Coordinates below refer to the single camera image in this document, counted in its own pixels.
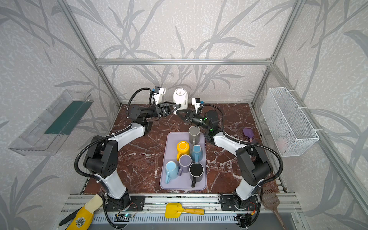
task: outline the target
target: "white mug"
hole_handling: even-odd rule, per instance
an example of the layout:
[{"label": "white mug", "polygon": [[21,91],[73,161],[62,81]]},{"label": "white mug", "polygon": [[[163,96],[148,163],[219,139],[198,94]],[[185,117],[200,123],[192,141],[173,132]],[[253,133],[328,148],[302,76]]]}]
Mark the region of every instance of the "white mug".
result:
[{"label": "white mug", "polygon": [[175,104],[180,104],[180,108],[177,110],[188,108],[188,93],[183,88],[176,89],[173,95],[173,101]]}]

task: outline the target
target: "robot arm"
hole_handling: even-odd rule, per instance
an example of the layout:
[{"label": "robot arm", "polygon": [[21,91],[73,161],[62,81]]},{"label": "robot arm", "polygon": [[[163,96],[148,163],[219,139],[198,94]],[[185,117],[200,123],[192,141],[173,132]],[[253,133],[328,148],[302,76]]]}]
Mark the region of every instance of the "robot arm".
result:
[{"label": "robot arm", "polygon": [[[147,118],[161,118],[176,112],[181,107],[180,104],[161,102],[162,95],[165,93],[164,89],[157,87],[152,92],[154,92],[152,94],[154,103],[151,103],[150,100],[150,107],[139,105],[129,107],[130,104],[128,104],[129,118],[133,120],[130,124],[131,128],[123,132],[120,131],[120,134],[108,139],[95,136],[91,143],[97,141],[96,144],[89,145],[87,148],[88,152],[84,160],[84,167],[95,178],[98,177],[100,181],[104,182],[105,187],[109,190],[108,196],[112,199],[111,201],[120,207],[127,207],[130,204],[130,198],[128,190],[122,184],[116,170],[118,151],[129,142],[147,134],[151,130],[152,121],[147,121]],[[234,191],[234,204],[240,210],[245,209],[252,196],[259,191],[260,182],[265,180],[273,171],[269,159],[266,153],[261,148],[255,147],[254,144],[247,144],[243,141],[237,141],[231,136],[226,136],[227,134],[225,135],[219,127],[219,118],[215,110],[210,110],[205,116],[202,116],[201,112],[205,104],[199,98],[193,101],[193,103],[195,103],[195,111],[178,110],[178,116],[186,123],[204,128],[206,130],[204,135],[207,142],[221,147],[237,157],[243,178]]]},{"label": "robot arm", "polygon": [[186,110],[179,113],[179,116],[186,123],[206,129],[204,135],[207,142],[221,147],[237,157],[243,178],[234,192],[234,203],[238,209],[244,209],[249,203],[249,198],[259,191],[258,184],[273,171],[271,163],[261,148],[251,147],[242,144],[241,141],[237,142],[227,138],[219,127],[220,120],[215,110],[208,111],[204,117],[200,115],[201,112],[201,108],[196,113]]}]

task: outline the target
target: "wall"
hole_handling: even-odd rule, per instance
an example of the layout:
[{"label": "wall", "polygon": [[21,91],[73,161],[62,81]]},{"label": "wall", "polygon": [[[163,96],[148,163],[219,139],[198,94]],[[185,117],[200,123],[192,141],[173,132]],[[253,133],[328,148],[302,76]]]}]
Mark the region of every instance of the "wall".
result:
[{"label": "wall", "polygon": [[[368,1],[305,4],[276,65],[354,170],[367,181]],[[271,76],[255,106],[260,112]],[[299,157],[283,158],[288,191],[298,195],[312,229],[368,229],[368,221],[318,144]]]},{"label": "wall", "polygon": [[[98,58],[270,58],[294,0],[68,0]],[[140,87],[250,102],[264,66],[105,66],[122,101]],[[147,95],[138,94],[138,102]]]},{"label": "wall", "polygon": [[[0,2],[0,225],[50,229],[84,178],[73,168],[78,149],[106,135],[118,107],[54,1]],[[65,89],[90,92],[90,109],[55,156],[8,149]]]}]

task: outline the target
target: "black cable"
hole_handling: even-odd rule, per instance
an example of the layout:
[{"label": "black cable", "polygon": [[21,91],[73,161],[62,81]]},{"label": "black cable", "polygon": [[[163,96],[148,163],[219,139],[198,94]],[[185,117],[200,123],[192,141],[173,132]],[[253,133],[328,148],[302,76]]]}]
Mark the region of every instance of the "black cable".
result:
[{"label": "black cable", "polygon": [[232,141],[235,141],[235,142],[239,142],[240,144],[243,144],[243,145],[250,145],[250,146],[260,147],[262,149],[265,149],[265,150],[270,151],[272,154],[274,154],[277,157],[277,160],[279,161],[279,165],[280,165],[279,170],[277,171],[277,173],[273,177],[271,177],[269,179],[266,179],[266,180],[263,180],[262,182],[260,182],[258,184],[259,186],[262,186],[262,185],[264,185],[264,184],[266,184],[268,182],[271,182],[271,181],[275,180],[276,178],[278,178],[281,175],[282,170],[284,169],[284,163],[282,162],[281,156],[275,150],[273,150],[273,149],[271,149],[271,148],[269,148],[267,146],[264,146],[264,145],[260,145],[260,144],[256,144],[256,143],[251,143],[251,142],[248,142],[248,141],[240,141],[239,139],[236,139],[236,138],[230,136],[229,134],[227,134],[225,132],[225,129],[224,129],[224,117],[225,116],[224,116],[224,112],[222,111],[222,109],[218,108],[215,105],[211,105],[211,104],[203,104],[203,106],[212,106],[212,107],[216,108],[217,110],[219,110],[221,112],[221,115],[222,115],[222,117],[221,117],[222,133],[224,134],[224,136],[226,138],[228,138],[228,139],[230,139]]},{"label": "black cable", "polygon": [[[258,209],[257,209],[257,214],[255,215],[254,219],[251,221],[251,223],[249,225],[247,225],[247,228],[249,226],[251,226],[252,224],[254,224],[254,222],[257,220],[259,213],[261,211],[261,204],[262,204],[262,197],[263,197],[263,186],[261,187],[261,194],[259,195],[259,203],[258,203]],[[234,216],[235,219],[247,219],[246,217],[237,217]]]},{"label": "black cable", "polygon": [[107,220],[107,222],[114,228],[114,229],[123,229],[123,228],[125,228],[125,226],[127,226],[127,224],[125,224],[125,226],[124,227],[118,227],[116,224],[114,224],[111,220],[110,220],[110,218],[109,218],[109,216],[108,216],[108,214],[107,214],[107,211],[106,211],[106,201],[105,201],[105,196],[102,194],[102,195],[99,195],[101,198],[102,198],[102,206],[103,206],[103,212],[105,213],[105,217],[106,217],[106,220]]},{"label": "black cable", "polygon": [[273,149],[271,149],[271,148],[269,148],[267,146],[256,144],[256,143],[250,143],[250,142],[247,142],[247,141],[239,141],[238,139],[236,139],[236,138],[234,138],[234,137],[232,137],[232,136],[230,136],[228,134],[226,134],[225,137],[228,138],[228,139],[230,139],[230,140],[232,140],[232,141],[239,142],[240,144],[243,144],[243,145],[250,145],[250,146],[260,147],[262,149],[268,150],[268,151],[270,151],[271,153],[273,153],[277,157],[277,159],[279,161],[279,165],[280,165],[279,166],[279,170],[277,171],[277,173],[273,177],[268,178],[268,179],[265,179],[262,182],[260,182],[258,184],[259,186],[262,186],[262,185],[264,185],[266,183],[269,183],[269,182],[275,180],[276,178],[278,178],[281,175],[282,170],[284,169],[284,163],[282,162],[281,156],[275,150],[273,150]]},{"label": "black cable", "polygon": [[257,210],[257,214],[255,215],[254,219],[252,220],[252,222],[247,226],[251,226],[258,218],[260,210],[261,210],[261,204],[262,204],[262,197],[263,197],[263,186],[261,187],[261,194],[259,195],[259,203],[258,203],[258,210]]},{"label": "black cable", "polygon": [[152,96],[153,96],[153,91],[151,91],[151,94],[149,96],[148,102],[149,102],[150,105],[155,105],[156,104],[156,101],[155,100],[153,100],[153,102],[151,102]]},{"label": "black cable", "polygon": [[129,117],[129,106],[130,106],[130,103],[132,103],[132,101],[133,101],[133,99],[134,99],[134,97],[140,92],[140,91],[143,91],[143,90],[151,90],[150,88],[147,88],[147,87],[145,87],[145,88],[141,88],[141,89],[139,89],[139,90],[137,90],[131,97],[130,97],[130,99],[129,99],[129,102],[128,102],[128,105],[127,105],[127,117]]},{"label": "black cable", "polygon": [[[120,131],[116,132],[114,135],[113,135],[113,134],[111,134],[111,135],[105,136],[105,137],[103,137],[103,138],[98,139],[97,141],[94,141],[94,142],[92,142],[92,143],[88,144],[86,147],[84,147],[84,148],[79,152],[79,154],[77,155],[77,157],[75,158],[75,161],[74,161],[74,169],[75,169],[75,171],[76,171],[79,175],[81,175],[81,176],[89,177],[89,178],[93,178],[93,179],[95,179],[95,180],[97,180],[97,181],[100,181],[100,179],[101,179],[101,178],[99,178],[99,177],[97,177],[97,176],[95,176],[95,175],[92,175],[92,174],[85,173],[85,172],[83,172],[83,171],[81,171],[81,170],[79,169],[79,165],[78,165],[78,164],[79,164],[79,160],[80,160],[81,156],[84,154],[84,152],[85,152],[85,151],[87,151],[87,149],[89,149],[89,148],[90,148],[90,147],[92,147],[93,145],[96,145],[96,144],[98,144],[98,143],[99,143],[99,142],[101,142],[101,141],[104,141],[104,140],[106,140],[106,139],[109,139],[109,138],[111,138],[111,137],[114,137],[115,135],[122,134],[123,132],[126,132],[126,131],[128,131],[129,129],[131,129],[131,128],[132,128],[131,126],[128,126],[127,128],[125,128],[125,129],[123,129],[123,130],[120,130]],[[109,189],[108,189],[108,187],[105,185],[105,183],[104,183],[102,180],[100,181],[100,183],[101,183],[102,187],[105,189],[106,193],[108,194],[108,193],[110,192],[110,191],[109,191]]]}]

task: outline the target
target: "yellow dustpan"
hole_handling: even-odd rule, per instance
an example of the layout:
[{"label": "yellow dustpan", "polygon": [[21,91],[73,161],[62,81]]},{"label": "yellow dustpan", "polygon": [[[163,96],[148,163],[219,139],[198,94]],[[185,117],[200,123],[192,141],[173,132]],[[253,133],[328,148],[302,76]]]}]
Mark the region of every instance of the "yellow dustpan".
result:
[{"label": "yellow dustpan", "polygon": [[178,218],[182,212],[188,212],[192,214],[204,215],[205,210],[200,208],[183,208],[181,203],[168,203],[166,205],[165,217]]}]

